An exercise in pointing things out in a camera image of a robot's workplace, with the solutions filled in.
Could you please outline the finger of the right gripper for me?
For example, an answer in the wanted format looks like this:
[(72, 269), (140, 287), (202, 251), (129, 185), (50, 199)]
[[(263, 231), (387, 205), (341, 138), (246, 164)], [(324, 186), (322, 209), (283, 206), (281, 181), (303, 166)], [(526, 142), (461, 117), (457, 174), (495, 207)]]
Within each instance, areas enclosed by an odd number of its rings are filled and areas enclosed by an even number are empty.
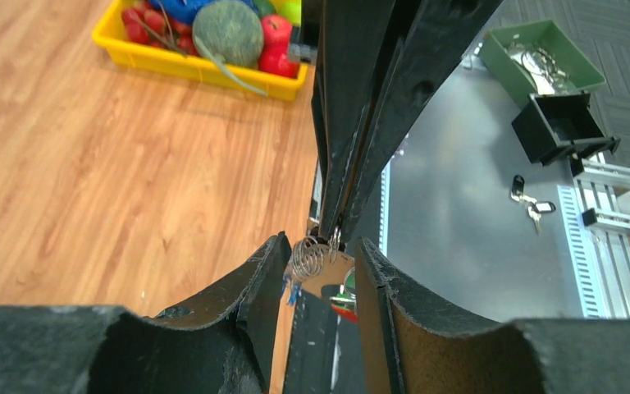
[(325, 1), (317, 43), (313, 124), (322, 165), (318, 237), (348, 240), (383, 166), (372, 117), (390, 66), (384, 48), (395, 1)]
[(383, 168), (500, 6), (497, 0), (395, 2), (384, 43), (390, 66), (372, 117), (372, 160)]

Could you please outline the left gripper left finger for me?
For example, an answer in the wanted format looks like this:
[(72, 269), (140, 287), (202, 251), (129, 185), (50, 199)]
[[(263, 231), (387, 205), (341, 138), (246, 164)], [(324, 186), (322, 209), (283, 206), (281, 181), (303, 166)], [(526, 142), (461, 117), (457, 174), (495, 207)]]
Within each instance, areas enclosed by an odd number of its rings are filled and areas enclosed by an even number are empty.
[(284, 234), (271, 236), (153, 318), (114, 305), (0, 306), (0, 393), (266, 393), (290, 253)]

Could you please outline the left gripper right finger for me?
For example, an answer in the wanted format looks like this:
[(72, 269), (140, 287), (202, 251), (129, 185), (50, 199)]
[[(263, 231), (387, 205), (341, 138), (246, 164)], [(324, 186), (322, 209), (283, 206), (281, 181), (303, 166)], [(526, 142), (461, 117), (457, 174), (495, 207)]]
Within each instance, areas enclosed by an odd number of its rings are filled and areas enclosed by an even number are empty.
[(370, 393), (630, 393), (630, 319), (498, 323), (430, 291), (366, 238), (355, 282)]

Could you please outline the keyring bundle with red tag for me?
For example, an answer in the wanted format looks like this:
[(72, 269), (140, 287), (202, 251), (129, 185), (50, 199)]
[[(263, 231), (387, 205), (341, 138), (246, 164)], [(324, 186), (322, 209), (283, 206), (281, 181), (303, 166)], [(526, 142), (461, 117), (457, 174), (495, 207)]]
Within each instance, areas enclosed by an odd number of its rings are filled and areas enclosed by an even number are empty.
[(307, 235), (294, 244), (283, 275), (282, 292), (294, 306), (304, 294), (326, 301), (340, 317), (358, 322), (354, 258), (343, 251), (340, 231), (318, 236), (319, 221), (309, 218)]

